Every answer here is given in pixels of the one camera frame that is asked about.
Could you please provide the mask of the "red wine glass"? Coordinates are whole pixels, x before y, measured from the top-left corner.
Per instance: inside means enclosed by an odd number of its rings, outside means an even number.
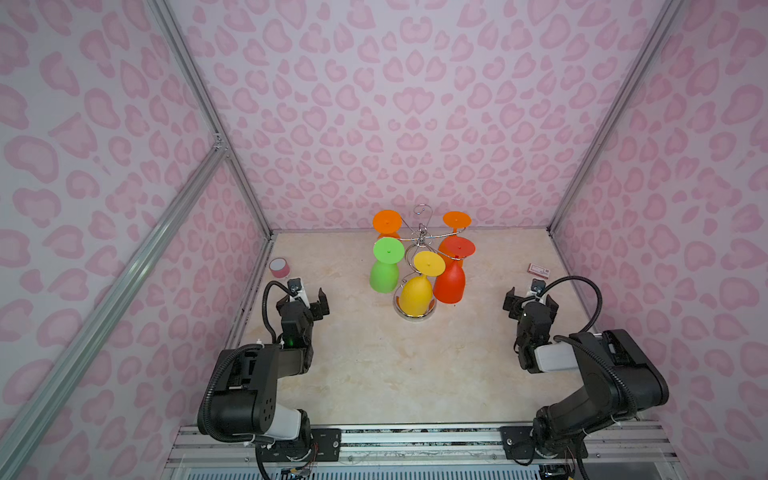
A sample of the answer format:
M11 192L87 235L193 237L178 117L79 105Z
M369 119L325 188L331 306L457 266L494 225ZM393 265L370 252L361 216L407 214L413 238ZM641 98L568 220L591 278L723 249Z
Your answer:
M466 287L466 275L463 261L476 252L474 243L459 236L447 237L438 248L438 253L446 262L444 272L435 281L433 293L444 304L460 302Z

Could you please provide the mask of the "yellow wine glass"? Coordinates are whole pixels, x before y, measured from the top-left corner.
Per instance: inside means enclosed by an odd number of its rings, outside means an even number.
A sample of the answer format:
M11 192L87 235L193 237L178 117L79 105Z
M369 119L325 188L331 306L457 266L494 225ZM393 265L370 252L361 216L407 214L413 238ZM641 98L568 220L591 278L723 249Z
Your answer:
M420 251L413 258L413 266L418 275L404 285L399 307L408 317L421 317L429 310L433 298L430 278L438 277L445 271L445 262L437 253Z

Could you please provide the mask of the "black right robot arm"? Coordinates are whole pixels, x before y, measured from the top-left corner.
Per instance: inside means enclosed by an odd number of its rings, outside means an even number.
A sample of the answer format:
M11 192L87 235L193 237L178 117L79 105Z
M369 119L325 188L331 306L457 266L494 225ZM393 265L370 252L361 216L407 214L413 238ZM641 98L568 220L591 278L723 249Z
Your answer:
M559 305L550 292L567 282L586 284L596 303L584 327L555 335L551 329ZM530 374L576 371L582 380L565 399L538 409L527 437L507 438L505 455L518 465L564 456L582 468L588 435L668 402L666 380L627 331L593 332L603 304L600 287L578 275L535 279L523 295L514 289L506 293L503 309L517 323L513 350L520 367Z

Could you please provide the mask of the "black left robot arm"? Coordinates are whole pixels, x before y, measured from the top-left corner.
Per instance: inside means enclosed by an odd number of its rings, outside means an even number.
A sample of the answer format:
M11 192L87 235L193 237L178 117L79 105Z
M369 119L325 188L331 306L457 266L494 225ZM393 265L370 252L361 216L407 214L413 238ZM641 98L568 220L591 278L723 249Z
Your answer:
M198 409L199 432L220 443L284 448L301 461L313 455L309 416L279 404L278 381L310 370L315 324L329 314L323 290L311 302L299 278L268 282L262 319L272 341L220 352Z

